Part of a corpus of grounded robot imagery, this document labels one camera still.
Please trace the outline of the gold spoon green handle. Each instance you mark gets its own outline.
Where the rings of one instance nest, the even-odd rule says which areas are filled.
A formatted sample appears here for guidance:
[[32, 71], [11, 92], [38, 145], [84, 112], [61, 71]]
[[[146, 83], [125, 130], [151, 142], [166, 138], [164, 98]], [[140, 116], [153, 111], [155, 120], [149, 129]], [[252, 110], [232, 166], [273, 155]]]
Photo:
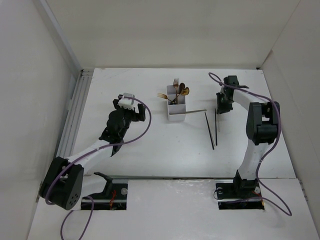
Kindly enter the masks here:
[[177, 95], [177, 97], [175, 98], [175, 103], [178, 104], [178, 97], [179, 96], [187, 96], [190, 93], [190, 89], [189, 87], [186, 87], [181, 93], [179, 93]]

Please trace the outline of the gold fork green handle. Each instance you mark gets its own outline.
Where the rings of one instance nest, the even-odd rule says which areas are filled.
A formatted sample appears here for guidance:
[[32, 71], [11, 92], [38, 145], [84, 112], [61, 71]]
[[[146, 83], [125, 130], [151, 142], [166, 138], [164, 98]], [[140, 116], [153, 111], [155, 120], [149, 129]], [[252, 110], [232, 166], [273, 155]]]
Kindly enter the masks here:
[[173, 104], [175, 103], [174, 100], [170, 100], [169, 97], [164, 93], [157, 93], [157, 97], [165, 99], [165, 100], [169, 101], [170, 103], [173, 103]]

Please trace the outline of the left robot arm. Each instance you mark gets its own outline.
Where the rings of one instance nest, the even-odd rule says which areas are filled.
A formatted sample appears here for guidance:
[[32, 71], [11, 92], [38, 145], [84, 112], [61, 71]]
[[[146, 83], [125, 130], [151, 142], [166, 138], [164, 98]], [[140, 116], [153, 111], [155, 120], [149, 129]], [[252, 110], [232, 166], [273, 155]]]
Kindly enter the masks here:
[[85, 150], [66, 158], [52, 160], [39, 190], [47, 205], [71, 210], [83, 194], [83, 179], [94, 166], [114, 156], [125, 144], [143, 137], [124, 141], [132, 122], [144, 122], [151, 115], [149, 107], [133, 96], [120, 95], [113, 100], [114, 110], [108, 115], [106, 128], [98, 140]]

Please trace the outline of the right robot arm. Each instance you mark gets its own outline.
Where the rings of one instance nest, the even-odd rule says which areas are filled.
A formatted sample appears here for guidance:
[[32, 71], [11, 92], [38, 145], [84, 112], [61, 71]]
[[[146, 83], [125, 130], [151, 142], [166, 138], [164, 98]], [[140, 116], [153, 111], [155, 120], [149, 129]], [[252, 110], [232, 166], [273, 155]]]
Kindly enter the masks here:
[[229, 75], [221, 82], [221, 90], [216, 94], [218, 115], [233, 110], [233, 103], [247, 110], [247, 149], [242, 164], [231, 183], [217, 183], [217, 197], [222, 199], [246, 199], [254, 196], [258, 186], [257, 172], [268, 147], [279, 140], [280, 106], [269, 97], [248, 91], [240, 85], [238, 77]]

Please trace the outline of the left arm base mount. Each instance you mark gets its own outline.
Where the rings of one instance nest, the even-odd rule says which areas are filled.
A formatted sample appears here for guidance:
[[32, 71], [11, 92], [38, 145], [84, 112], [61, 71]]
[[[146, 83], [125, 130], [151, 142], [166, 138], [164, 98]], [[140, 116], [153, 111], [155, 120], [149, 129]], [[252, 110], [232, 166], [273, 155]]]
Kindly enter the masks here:
[[127, 209], [129, 181], [112, 178], [101, 172], [85, 176], [79, 210], [124, 211]]

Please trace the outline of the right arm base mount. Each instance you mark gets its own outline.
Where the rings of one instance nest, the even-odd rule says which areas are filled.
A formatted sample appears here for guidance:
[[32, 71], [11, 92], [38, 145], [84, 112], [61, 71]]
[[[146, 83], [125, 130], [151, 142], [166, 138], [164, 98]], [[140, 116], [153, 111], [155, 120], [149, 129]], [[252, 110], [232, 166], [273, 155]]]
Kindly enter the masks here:
[[218, 181], [214, 198], [219, 210], [264, 210], [260, 186], [236, 189], [233, 182]]

